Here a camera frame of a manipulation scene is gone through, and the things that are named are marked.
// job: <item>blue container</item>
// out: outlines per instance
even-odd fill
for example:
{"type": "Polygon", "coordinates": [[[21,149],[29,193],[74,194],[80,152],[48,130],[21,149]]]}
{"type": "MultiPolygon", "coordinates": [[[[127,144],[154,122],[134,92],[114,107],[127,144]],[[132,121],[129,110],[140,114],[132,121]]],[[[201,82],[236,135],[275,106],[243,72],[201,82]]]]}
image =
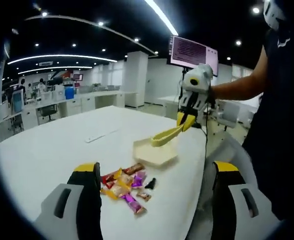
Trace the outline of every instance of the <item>blue container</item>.
{"type": "Polygon", "coordinates": [[[65,97],[66,97],[66,99],[73,99],[74,98],[74,89],[72,86],[68,86],[65,88],[65,97]]]}

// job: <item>hexagonal tray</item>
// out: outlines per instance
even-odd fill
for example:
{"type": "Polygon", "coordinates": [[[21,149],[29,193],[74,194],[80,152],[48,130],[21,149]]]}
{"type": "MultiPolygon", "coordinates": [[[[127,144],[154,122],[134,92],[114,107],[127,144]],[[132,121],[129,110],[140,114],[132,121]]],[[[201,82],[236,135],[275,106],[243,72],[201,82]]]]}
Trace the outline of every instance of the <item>hexagonal tray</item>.
{"type": "Polygon", "coordinates": [[[160,167],[178,156],[171,140],[163,146],[151,146],[150,138],[138,140],[133,143],[133,157],[142,164],[160,167]]]}

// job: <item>ceiling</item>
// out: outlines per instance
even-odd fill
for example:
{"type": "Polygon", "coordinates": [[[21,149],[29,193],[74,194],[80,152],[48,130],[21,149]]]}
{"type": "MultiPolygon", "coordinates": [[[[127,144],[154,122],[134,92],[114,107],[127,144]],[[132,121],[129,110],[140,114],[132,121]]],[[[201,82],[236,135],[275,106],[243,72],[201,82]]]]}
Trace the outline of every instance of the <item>ceiling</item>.
{"type": "MultiPolygon", "coordinates": [[[[49,15],[63,15],[104,22],[104,26],[120,32],[152,51],[160,58],[168,56],[171,32],[145,0],[36,0],[41,11],[49,15]]],[[[262,11],[262,0],[154,0],[168,17],[180,37],[205,44],[218,50],[219,62],[254,68],[260,55],[267,25],[262,14],[253,15],[252,7],[262,11]]],[[[41,15],[32,6],[24,16],[41,15]]],[[[129,52],[148,50],[97,26],[56,18],[21,21],[13,26],[18,35],[10,36],[10,60],[47,54],[85,55],[123,60],[129,52]]],[[[6,65],[4,82],[17,79],[18,72],[39,68],[39,62],[53,61],[56,66],[93,66],[106,61],[73,57],[29,59],[6,65]]]]}

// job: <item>computer screen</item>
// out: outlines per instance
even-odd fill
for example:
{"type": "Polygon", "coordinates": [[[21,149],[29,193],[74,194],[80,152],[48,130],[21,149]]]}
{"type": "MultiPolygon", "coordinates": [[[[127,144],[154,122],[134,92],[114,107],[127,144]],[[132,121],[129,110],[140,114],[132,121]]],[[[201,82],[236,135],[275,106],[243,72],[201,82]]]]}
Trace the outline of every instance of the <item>computer screen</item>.
{"type": "Polygon", "coordinates": [[[170,40],[168,62],[192,69],[198,64],[209,64],[213,75],[218,76],[218,51],[179,36],[173,36],[170,40]]]}
{"type": "Polygon", "coordinates": [[[74,73],[72,79],[74,81],[82,81],[82,76],[83,76],[83,74],[74,73]]]}

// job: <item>candy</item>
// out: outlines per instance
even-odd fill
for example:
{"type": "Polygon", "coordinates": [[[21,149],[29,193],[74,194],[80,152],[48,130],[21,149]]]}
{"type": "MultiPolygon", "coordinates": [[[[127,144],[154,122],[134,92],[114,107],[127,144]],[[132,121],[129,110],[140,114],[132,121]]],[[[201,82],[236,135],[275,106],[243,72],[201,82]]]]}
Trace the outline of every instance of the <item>candy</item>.
{"type": "Polygon", "coordinates": [[[142,205],[140,205],[140,203],[137,202],[130,193],[123,195],[121,198],[127,202],[129,207],[133,210],[135,214],[142,214],[146,212],[146,209],[142,205]]]}
{"type": "Polygon", "coordinates": [[[145,169],[145,166],[142,165],[141,163],[137,163],[134,166],[131,166],[129,168],[126,168],[123,170],[124,173],[128,174],[128,175],[133,175],[134,173],[145,169]]]}
{"type": "Polygon", "coordinates": [[[134,177],[134,180],[133,180],[131,187],[133,189],[141,188],[145,178],[146,178],[146,172],[144,172],[144,171],[137,172],[136,176],[134,177]]]}
{"type": "MultiPolygon", "coordinates": [[[[121,171],[124,172],[127,175],[133,175],[135,172],[140,171],[145,169],[144,165],[142,165],[141,163],[137,163],[129,168],[126,169],[122,169],[121,171]]],[[[119,171],[114,171],[112,173],[109,173],[107,175],[104,175],[101,177],[101,181],[104,185],[106,185],[109,182],[113,182],[116,180],[116,178],[114,177],[114,175],[116,175],[116,177],[118,177],[119,171]]]]}
{"type": "Polygon", "coordinates": [[[130,187],[128,187],[124,182],[118,180],[111,189],[102,189],[101,192],[114,200],[124,196],[130,192],[130,187]]]}
{"type": "Polygon", "coordinates": [[[137,197],[143,198],[146,202],[150,200],[151,195],[147,194],[144,190],[140,190],[137,193],[137,197]]]}
{"type": "Polygon", "coordinates": [[[133,182],[133,177],[131,177],[125,173],[123,173],[118,179],[123,181],[128,186],[131,186],[131,184],[133,182]]]}
{"type": "Polygon", "coordinates": [[[146,186],[145,186],[145,189],[154,189],[155,187],[155,184],[156,184],[156,179],[153,178],[146,186]]]}

